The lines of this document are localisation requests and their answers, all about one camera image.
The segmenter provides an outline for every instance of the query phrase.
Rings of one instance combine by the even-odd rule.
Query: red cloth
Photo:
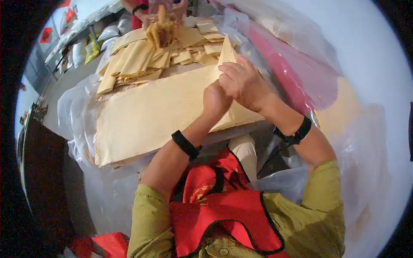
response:
[[[193,165],[188,170],[182,202],[170,204],[178,257],[199,251],[211,226],[261,255],[288,257],[262,193],[248,189],[248,177],[228,148],[210,166]]]
[[[105,258],[126,258],[128,243],[121,233],[95,236],[92,240],[105,250]]]
[[[93,251],[92,241],[87,237],[76,237],[69,248],[78,258],[90,258]]]
[[[148,6],[149,6],[148,0],[135,0],[134,3],[135,3],[136,5],[142,5],[142,4],[144,4],[144,5],[148,5]],[[137,18],[135,15],[133,15],[133,14],[132,14],[132,17],[131,17],[131,22],[132,22],[132,30],[136,30],[136,29],[142,28],[142,21],[141,21],[140,19],[138,19],[138,18]]]

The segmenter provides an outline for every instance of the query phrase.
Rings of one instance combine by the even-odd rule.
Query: floor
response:
[[[102,55],[87,65],[70,68],[59,80],[52,81],[45,91],[45,101],[49,105],[48,114],[43,124],[53,132],[71,140],[73,136],[64,133],[57,122],[57,102],[61,95],[75,87],[80,81],[95,73]],[[256,130],[251,136],[256,142],[256,152],[260,158],[266,151],[266,146],[271,141],[272,127],[267,126]],[[204,160],[218,153],[226,142],[213,144],[206,148]],[[93,236],[108,232],[121,232],[127,236],[131,234],[132,206],[135,190],[138,186],[136,174],[129,173],[125,176],[116,174],[115,179],[104,178],[97,167],[88,167],[79,164],[69,156],[69,148],[66,148],[64,157],[64,185],[67,197],[70,217],[77,234]],[[281,156],[272,159],[264,166],[259,178],[269,175],[275,171],[287,169]]]

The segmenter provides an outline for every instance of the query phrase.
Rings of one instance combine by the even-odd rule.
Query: fingers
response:
[[[236,78],[239,78],[239,76],[242,74],[242,71],[241,72],[239,71],[240,68],[237,67],[235,63],[230,63],[230,62],[226,62],[218,66],[218,70],[228,75],[228,77],[231,78],[231,80],[235,80]]]
[[[248,69],[248,70],[254,69],[255,70],[254,65],[251,63],[251,61],[248,60],[248,58],[246,58],[242,55],[237,55],[237,63],[239,63],[245,69]]]
[[[234,83],[234,81],[225,73],[221,74],[219,76],[219,84],[221,85],[221,87],[225,90],[228,91],[230,85],[232,85]]]
[[[222,65],[233,67],[233,68],[234,68],[235,70],[237,70],[239,73],[243,73],[243,72],[244,72],[244,68],[243,68],[240,64],[237,64],[237,63],[224,62],[224,63],[222,63]]]

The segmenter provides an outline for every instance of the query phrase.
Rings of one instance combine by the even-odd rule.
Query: yellow paper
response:
[[[218,60],[215,57],[205,52],[197,56],[196,60],[203,66],[214,65],[218,63]]]
[[[115,85],[116,78],[112,76],[112,71],[114,68],[116,68],[118,62],[121,60],[121,56],[123,54],[123,51],[125,49],[120,49],[116,55],[112,57],[112,59],[109,62],[109,65],[106,69],[106,72],[103,76],[102,81],[99,84],[99,88],[97,89],[96,92],[96,97],[99,97],[100,95],[110,92],[113,89],[113,86]]]
[[[220,61],[235,60],[235,55],[226,38]],[[102,167],[136,160],[161,148],[173,132],[184,130],[202,113],[204,89],[220,73],[217,66],[206,66],[147,82],[109,98],[97,118],[95,163]],[[263,119],[233,102],[211,131]]]
[[[218,32],[218,29],[212,19],[197,21],[196,23],[201,34]]]
[[[207,43],[204,45],[205,52],[207,54],[217,54],[221,53],[222,51],[222,42],[216,42],[216,43]]]
[[[182,44],[182,47],[192,46],[199,41],[202,41],[204,37],[199,33],[196,28],[182,27],[178,31],[178,41]]]
[[[129,45],[131,42],[146,39],[146,33],[143,28],[133,30],[118,38],[113,44],[111,55],[116,54],[119,49]]]
[[[212,40],[212,39],[220,39],[222,38],[222,40],[224,40],[225,36],[219,33],[210,33],[210,34],[206,34],[204,35],[204,39],[206,40]]]
[[[119,76],[135,77],[143,74],[151,62],[154,52],[155,49],[148,40],[138,41],[129,53]]]
[[[192,60],[192,59],[193,57],[191,53],[184,50],[184,51],[181,51],[177,57],[172,58],[172,64],[179,64],[181,62],[185,62],[187,60]]]
[[[161,57],[158,59],[154,60],[152,59],[151,63],[148,65],[148,67],[152,68],[168,68],[169,63],[171,62],[171,58],[169,57],[169,51],[164,52]]]

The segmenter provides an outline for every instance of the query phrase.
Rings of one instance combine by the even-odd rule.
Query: black wristband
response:
[[[273,134],[281,138],[284,142],[288,144],[300,144],[300,142],[304,139],[307,133],[311,129],[311,120],[308,117],[304,117],[303,123],[301,124],[300,128],[295,132],[292,136],[285,136],[282,132],[275,127],[273,130]]]
[[[202,149],[200,145],[199,148],[195,148],[192,143],[190,143],[185,136],[182,135],[180,130],[172,134],[172,139],[179,146],[179,148],[189,156],[189,161],[193,162],[199,154],[199,151]]]
[[[144,4],[138,5],[137,7],[135,7],[135,8],[132,10],[132,15],[135,15],[135,12],[138,11],[138,10],[143,10],[143,11],[145,11],[145,10],[148,10],[148,9],[149,9],[149,6],[147,6],[147,5],[144,5]]]

